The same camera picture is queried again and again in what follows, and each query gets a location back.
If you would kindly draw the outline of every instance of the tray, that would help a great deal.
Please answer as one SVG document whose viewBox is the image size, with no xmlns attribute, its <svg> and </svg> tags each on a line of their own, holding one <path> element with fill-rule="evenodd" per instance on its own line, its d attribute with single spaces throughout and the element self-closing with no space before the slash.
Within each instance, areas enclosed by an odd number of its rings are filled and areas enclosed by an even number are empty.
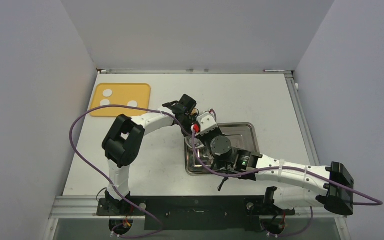
<svg viewBox="0 0 384 240">
<path fill-rule="evenodd" d="M 249 122 L 220 123 L 218 127 L 231 141 L 233 147 L 245 149 L 252 152 L 260 152 L 256 131 Z M 190 143 L 184 143 L 185 169 L 190 175 L 209 174 L 208 171 L 195 159 Z M 212 158 L 206 147 L 197 146 L 198 155 L 207 166 L 211 166 Z"/>
</svg>

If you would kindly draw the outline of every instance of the red object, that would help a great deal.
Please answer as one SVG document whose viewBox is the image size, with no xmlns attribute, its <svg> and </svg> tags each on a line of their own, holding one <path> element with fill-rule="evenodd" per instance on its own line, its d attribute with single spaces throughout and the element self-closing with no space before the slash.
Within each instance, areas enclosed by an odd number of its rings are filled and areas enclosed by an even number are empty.
<svg viewBox="0 0 384 240">
<path fill-rule="evenodd" d="M 193 125 L 193 130 L 195 131 L 195 133 L 199 133 L 200 132 L 200 126 L 198 126 L 198 124 L 194 124 Z"/>
</svg>

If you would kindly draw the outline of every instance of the table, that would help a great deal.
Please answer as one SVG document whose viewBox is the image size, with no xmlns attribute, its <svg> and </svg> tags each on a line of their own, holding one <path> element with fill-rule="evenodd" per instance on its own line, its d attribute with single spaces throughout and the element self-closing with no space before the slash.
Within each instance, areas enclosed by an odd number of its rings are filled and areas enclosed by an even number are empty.
<svg viewBox="0 0 384 240">
<path fill-rule="evenodd" d="M 151 86 L 150 109 L 188 94 L 201 111 L 215 109 L 219 123 L 249 122 L 255 127 L 262 154 L 288 162 L 311 165 L 299 118 L 283 74 L 99 74 L 101 83 L 147 83 Z M 108 174 L 101 148 L 114 117 L 87 115 L 78 150 Z M 221 192 L 222 178 L 188 175 L 184 140 L 178 126 L 147 135 L 139 156 L 130 167 L 133 196 L 231 196 L 263 195 L 272 182 L 231 179 Z M 78 156 L 74 156 L 63 196 L 96 196 L 108 182 Z"/>
</svg>

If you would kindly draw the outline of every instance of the silver tray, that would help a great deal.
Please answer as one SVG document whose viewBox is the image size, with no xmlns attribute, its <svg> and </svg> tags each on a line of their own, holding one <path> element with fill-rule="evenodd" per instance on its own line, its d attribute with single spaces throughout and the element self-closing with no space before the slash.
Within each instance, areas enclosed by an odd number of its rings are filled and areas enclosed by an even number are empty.
<svg viewBox="0 0 384 240">
<path fill-rule="evenodd" d="M 233 147 L 252 152 L 260 152 L 254 126 L 249 122 L 220 123 L 218 127 L 231 141 Z M 195 159 L 194 152 L 184 143 L 184 158 L 186 172 L 190 175 L 209 174 L 207 170 Z M 198 155 L 206 166 L 213 163 L 206 147 L 198 146 Z"/>
</svg>

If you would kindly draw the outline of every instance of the gray wall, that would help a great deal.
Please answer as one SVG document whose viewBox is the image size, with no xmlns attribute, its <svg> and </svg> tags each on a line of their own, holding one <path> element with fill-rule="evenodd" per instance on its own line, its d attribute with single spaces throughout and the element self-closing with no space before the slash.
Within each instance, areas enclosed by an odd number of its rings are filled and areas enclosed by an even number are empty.
<svg viewBox="0 0 384 240">
<path fill-rule="evenodd" d="M 384 201 L 384 1 L 336 0 L 295 77 L 320 161 Z M 384 205 L 356 206 L 347 223 L 354 240 L 384 239 Z"/>
<path fill-rule="evenodd" d="M 59 0 L 0 0 L 0 239 L 41 239 L 96 70 Z"/>
<path fill-rule="evenodd" d="M 294 70 L 334 0 L 61 0 L 101 69 Z"/>
</svg>

